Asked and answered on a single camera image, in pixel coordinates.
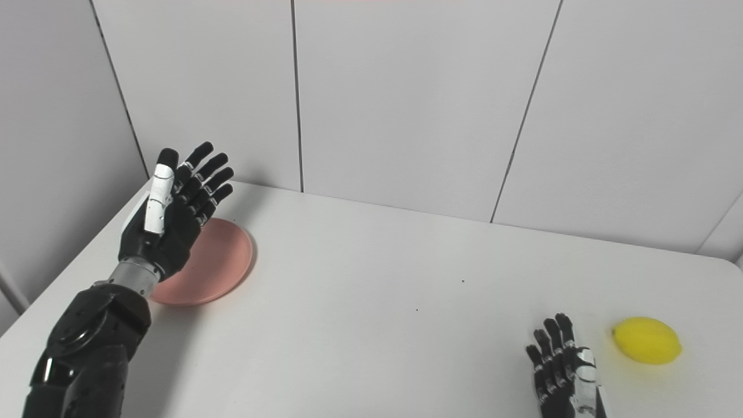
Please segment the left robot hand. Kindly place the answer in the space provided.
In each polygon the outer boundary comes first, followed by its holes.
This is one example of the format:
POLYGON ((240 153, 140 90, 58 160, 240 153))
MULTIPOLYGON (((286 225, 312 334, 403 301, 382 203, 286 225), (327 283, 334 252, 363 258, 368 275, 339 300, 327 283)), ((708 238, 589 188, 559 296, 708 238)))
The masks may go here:
POLYGON ((143 260, 160 281, 180 272, 204 225, 233 193, 228 161, 210 141, 183 161, 176 150, 162 149, 146 198, 123 228, 119 261, 143 260))

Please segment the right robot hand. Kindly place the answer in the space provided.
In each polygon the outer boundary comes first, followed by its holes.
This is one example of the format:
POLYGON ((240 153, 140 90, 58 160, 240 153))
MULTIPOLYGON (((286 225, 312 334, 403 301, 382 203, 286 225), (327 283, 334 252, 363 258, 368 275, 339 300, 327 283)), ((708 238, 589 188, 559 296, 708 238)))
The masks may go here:
POLYGON ((571 318, 557 313, 525 347, 541 417, 606 417, 592 350, 579 346, 571 318))

